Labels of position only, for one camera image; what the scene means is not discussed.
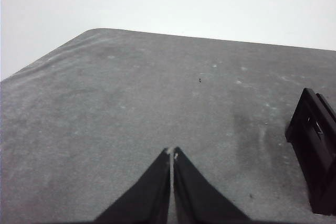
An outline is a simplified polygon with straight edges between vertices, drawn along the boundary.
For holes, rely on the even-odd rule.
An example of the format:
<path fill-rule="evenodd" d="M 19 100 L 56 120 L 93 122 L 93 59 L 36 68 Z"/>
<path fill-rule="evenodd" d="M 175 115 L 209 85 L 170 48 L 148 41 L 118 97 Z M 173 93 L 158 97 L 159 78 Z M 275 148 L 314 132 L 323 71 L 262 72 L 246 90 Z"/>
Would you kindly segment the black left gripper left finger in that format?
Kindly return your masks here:
<path fill-rule="evenodd" d="M 170 191 L 170 154 L 165 148 L 95 223 L 167 223 Z"/>

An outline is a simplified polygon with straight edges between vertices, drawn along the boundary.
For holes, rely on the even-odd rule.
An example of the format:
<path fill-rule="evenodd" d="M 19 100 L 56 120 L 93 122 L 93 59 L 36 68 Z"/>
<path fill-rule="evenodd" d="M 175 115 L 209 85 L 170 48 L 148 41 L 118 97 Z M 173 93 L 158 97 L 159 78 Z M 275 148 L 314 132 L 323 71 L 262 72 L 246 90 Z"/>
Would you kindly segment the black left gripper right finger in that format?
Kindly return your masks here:
<path fill-rule="evenodd" d="M 173 152 L 174 197 L 179 223 L 245 223 L 251 219 L 212 186 L 181 148 Z"/>

